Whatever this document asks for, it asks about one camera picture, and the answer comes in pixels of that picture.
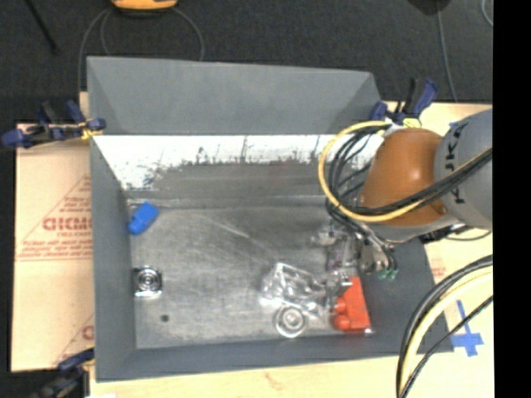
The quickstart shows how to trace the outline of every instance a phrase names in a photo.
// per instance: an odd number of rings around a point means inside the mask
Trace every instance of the yellow cable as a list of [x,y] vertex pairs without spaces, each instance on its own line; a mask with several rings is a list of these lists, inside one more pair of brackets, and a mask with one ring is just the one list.
[[444,297],[426,314],[426,316],[419,324],[418,328],[413,333],[411,341],[409,342],[409,346],[407,347],[404,356],[402,378],[400,380],[400,391],[402,391],[402,389],[407,383],[407,379],[412,374],[412,360],[417,354],[422,339],[424,338],[427,330],[430,328],[436,318],[439,317],[439,315],[446,309],[446,307],[448,307],[450,303],[456,301],[462,294],[477,286],[478,284],[482,284],[485,281],[491,280],[492,278],[493,271],[492,269],[490,269],[490,271],[479,274],[473,279],[469,279],[465,283],[456,285],[447,294],[445,294]]
[[[427,200],[429,197],[426,197],[424,199],[421,199],[420,201],[413,202],[407,206],[403,206],[402,208],[398,208],[394,211],[387,212],[385,214],[381,215],[362,215],[358,214],[356,212],[350,211],[349,209],[345,208],[339,200],[334,196],[334,194],[330,191],[329,186],[326,182],[325,175],[324,175],[324,167],[326,165],[326,157],[328,156],[330,149],[335,145],[335,143],[342,138],[343,136],[347,134],[351,134],[359,129],[364,129],[366,127],[385,127],[386,125],[389,125],[388,123],[384,121],[367,121],[359,124],[351,125],[350,127],[347,127],[346,129],[340,131],[337,135],[335,135],[327,144],[324,146],[323,152],[321,153],[319,157],[319,165],[318,165],[318,177],[319,177],[319,183],[321,185],[321,188],[323,189],[324,195],[329,199],[330,203],[332,203],[334,206],[336,206],[344,215],[352,218],[353,220],[357,221],[364,221],[364,222],[383,222],[383,221],[389,221],[393,218],[397,218],[398,216],[402,216],[406,214],[409,211],[414,210],[417,206],[420,206],[425,200]],[[476,155],[474,158],[470,159],[460,167],[458,167],[452,174],[455,174],[456,172],[459,172],[465,168],[467,168],[469,165],[474,163],[478,158],[480,158],[484,153],[490,151],[492,147],[487,148],[482,153]]]

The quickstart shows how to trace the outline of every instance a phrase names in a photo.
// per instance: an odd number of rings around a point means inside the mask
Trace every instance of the red object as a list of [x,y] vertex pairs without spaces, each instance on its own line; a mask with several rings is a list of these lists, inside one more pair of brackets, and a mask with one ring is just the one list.
[[334,327],[351,333],[370,332],[371,319],[368,316],[362,283],[359,277],[351,277],[350,286],[337,302],[334,311]]

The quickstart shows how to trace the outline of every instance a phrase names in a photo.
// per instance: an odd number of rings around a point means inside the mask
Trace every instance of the blue object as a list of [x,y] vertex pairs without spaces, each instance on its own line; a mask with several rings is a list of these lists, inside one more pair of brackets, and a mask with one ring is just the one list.
[[85,349],[84,351],[78,352],[77,354],[68,357],[64,361],[60,362],[57,365],[57,370],[70,371],[72,369],[75,369],[80,364],[93,360],[94,356],[94,348]]
[[12,129],[2,134],[2,146],[6,148],[30,148],[37,144],[83,137],[87,130],[97,132],[107,126],[107,123],[102,118],[86,120],[74,100],[68,100],[66,108],[76,125],[52,127],[51,125],[54,124],[52,118],[56,118],[56,113],[49,102],[43,102],[37,111],[38,123],[28,127],[26,131]]
[[429,78],[424,79],[424,87],[421,89],[417,82],[414,82],[409,101],[406,102],[402,111],[408,118],[418,118],[422,111],[427,108],[437,97],[439,90],[436,84]]
[[144,202],[131,217],[128,224],[129,233],[132,235],[143,233],[153,224],[157,216],[158,209],[149,202]]
[[[457,301],[457,307],[459,308],[459,314],[461,315],[461,318],[465,318],[465,308],[460,300]],[[463,347],[468,357],[474,357],[478,355],[478,352],[475,348],[478,345],[484,344],[483,339],[481,339],[481,335],[479,333],[472,333],[470,331],[470,326],[468,323],[465,324],[464,328],[465,333],[454,334],[451,336],[451,343],[454,347]]]
[[380,100],[374,105],[373,110],[371,110],[369,119],[371,121],[383,121],[385,119],[386,113],[387,105]]

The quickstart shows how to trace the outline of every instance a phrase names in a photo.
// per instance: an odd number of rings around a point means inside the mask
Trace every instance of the clear plastic object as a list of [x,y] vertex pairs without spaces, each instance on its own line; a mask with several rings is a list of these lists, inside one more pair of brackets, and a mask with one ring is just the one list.
[[284,263],[277,263],[263,278],[262,297],[280,303],[274,323],[284,337],[299,336],[308,327],[309,317],[327,314],[325,285],[311,273]]

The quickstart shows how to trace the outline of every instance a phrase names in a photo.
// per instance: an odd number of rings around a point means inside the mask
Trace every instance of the black floor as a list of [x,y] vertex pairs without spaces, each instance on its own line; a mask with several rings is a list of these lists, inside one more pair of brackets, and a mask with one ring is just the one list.
[[[60,48],[51,53],[24,0],[0,0],[0,133],[34,119],[39,101],[60,109],[85,86],[80,55],[196,60],[193,27],[175,12],[138,19],[108,0],[33,0]],[[385,100],[404,99],[412,77],[430,77],[438,100],[492,103],[494,0],[182,0],[204,37],[205,61],[338,67],[375,75]],[[92,22],[100,15],[98,22]],[[87,29],[85,48],[81,49]],[[10,375],[13,155],[0,151],[0,396],[24,396],[35,374]]]

